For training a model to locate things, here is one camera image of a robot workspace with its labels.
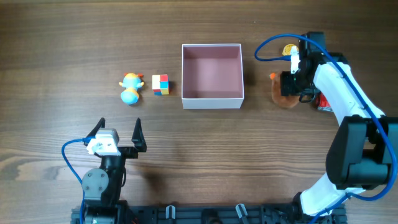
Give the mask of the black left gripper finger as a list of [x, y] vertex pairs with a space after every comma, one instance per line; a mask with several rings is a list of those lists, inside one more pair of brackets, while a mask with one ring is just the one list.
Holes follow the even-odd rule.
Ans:
[[131, 141], [138, 152], [146, 152], [147, 144], [144, 139], [144, 134], [142, 131], [141, 119], [137, 118], [134, 126], [134, 131], [132, 134]]
[[104, 118], [101, 118], [98, 121], [96, 126], [89, 132], [89, 134], [86, 136], [85, 140], [83, 141], [84, 145], [88, 145], [90, 140], [95, 137], [95, 135], [99, 131], [99, 129], [105, 127], [105, 122], [106, 122], [106, 120]]

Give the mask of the brown plush toy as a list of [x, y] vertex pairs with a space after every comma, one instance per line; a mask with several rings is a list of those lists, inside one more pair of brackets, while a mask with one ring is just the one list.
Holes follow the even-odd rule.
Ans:
[[273, 102], [283, 109], [291, 109], [298, 105], [299, 96], [282, 96], [281, 95], [281, 78], [282, 72], [270, 74], [272, 80], [271, 95]]

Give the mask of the red toy truck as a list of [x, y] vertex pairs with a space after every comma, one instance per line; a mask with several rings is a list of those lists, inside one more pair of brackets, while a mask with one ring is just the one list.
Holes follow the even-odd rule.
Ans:
[[319, 93], [314, 102], [313, 107], [320, 111], [332, 112], [332, 108], [323, 93]]

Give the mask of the yellow round toy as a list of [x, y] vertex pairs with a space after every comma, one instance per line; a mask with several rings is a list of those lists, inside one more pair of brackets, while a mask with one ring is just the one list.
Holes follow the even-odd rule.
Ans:
[[287, 44], [282, 50], [282, 55], [288, 56], [288, 55], [296, 54], [298, 52], [299, 52], [299, 48], [296, 45]]

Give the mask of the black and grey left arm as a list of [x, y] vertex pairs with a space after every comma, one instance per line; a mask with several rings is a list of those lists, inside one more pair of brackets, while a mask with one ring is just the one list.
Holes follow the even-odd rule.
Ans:
[[79, 211], [79, 223], [138, 223], [134, 212], [125, 200], [120, 199], [121, 188], [126, 183], [127, 159], [137, 159], [146, 152], [147, 145], [141, 120], [136, 119], [132, 146], [119, 146], [115, 129], [105, 127], [101, 118], [83, 141], [89, 154], [101, 159], [96, 169], [89, 170], [82, 178], [83, 201]]

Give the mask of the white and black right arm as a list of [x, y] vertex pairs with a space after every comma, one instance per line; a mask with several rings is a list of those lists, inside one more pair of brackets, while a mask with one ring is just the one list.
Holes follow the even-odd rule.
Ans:
[[343, 54], [326, 50], [322, 32], [296, 38], [298, 46], [283, 57], [290, 70], [273, 81], [273, 99], [291, 108], [324, 96], [339, 124], [325, 174], [299, 195], [302, 214], [317, 220], [351, 197], [375, 201], [390, 191], [397, 178], [397, 118], [371, 102]]

